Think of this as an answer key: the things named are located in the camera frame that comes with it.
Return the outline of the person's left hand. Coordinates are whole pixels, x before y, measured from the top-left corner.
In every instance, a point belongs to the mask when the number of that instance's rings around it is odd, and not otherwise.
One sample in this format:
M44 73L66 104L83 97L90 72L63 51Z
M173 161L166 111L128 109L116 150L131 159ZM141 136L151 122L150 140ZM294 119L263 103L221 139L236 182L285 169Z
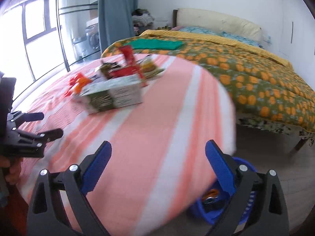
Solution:
M17 157L11 162L7 157L1 156L0 165L1 168L6 169L4 178L8 184L16 185L19 182L22 162L23 157Z

